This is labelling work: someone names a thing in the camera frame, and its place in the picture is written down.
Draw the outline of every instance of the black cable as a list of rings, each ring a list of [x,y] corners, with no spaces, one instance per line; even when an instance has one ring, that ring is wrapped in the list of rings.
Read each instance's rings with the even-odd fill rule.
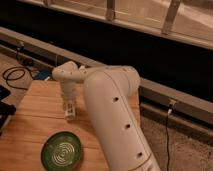
[[[170,165],[170,152],[169,152],[169,131],[168,131],[168,122],[169,122],[169,113],[166,116],[166,151],[167,151],[167,171],[169,171],[169,165]]]
[[[16,51],[16,60],[18,61],[19,64],[22,64],[21,63],[21,59],[19,58],[19,52],[23,49],[23,47],[21,48],[17,48],[17,51]],[[22,72],[22,74],[18,77],[13,77],[11,78],[11,76],[15,73],[15,72]],[[24,88],[24,87],[17,87],[17,86],[13,86],[9,83],[9,81],[16,81],[16,80],[19,80],[21,79],[22,77],[25,76],[26,74],[26,71],[29,73],[29,75],[31,76],[31,78],[33,79],[33,75],[32,75],[32,71],[27,67],[27,66],[20,66],[20,67],[11,67],[11,68],[8,68],[6,69],[3,74],[2,74],[2,77],[3,79],[6,81],[6,84],[11,87],[11,88],[15,88],[15,89],[20,89],[20,90],[28,90],[27,88]]]

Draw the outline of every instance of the green bowl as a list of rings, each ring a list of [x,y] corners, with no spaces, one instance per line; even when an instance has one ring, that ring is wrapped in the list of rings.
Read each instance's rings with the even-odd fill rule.
[[[46,171],[71,171],[81,159],[81,142],[71,132],[52,135],[41,151],[41,161]]]

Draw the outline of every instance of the wooden table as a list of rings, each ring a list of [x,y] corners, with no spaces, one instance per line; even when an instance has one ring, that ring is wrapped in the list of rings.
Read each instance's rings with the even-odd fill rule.
[[[82,87],[77,86],[77,118],[71,123],[64,119],[59,84],[54,81],[33,81],[0,137],[0,171],[44,170],[40,160],[46,140],[56,132],[71,131],[83,146],[83,158],[77,171],[108,171],[103,152],[89,121],[82,97]],[[129,99],[140,120],[137,94]]]

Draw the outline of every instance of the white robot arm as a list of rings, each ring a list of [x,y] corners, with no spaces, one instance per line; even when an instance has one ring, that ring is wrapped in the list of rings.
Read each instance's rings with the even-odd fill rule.
[[[139,87],[137,71],[129,66],[78,70],[68,65],[74,63],[55,68],[53,77],[61,83],[62,96],[73,93],[69,84],[83,83],[86,108],[110,170],[160,171],[127,101]]]

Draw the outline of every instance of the black wall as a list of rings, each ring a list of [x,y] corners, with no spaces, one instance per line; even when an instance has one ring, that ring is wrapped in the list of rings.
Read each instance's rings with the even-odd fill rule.
[[[78,16],[2,1],[0,26],[213,102],[213,51]]]

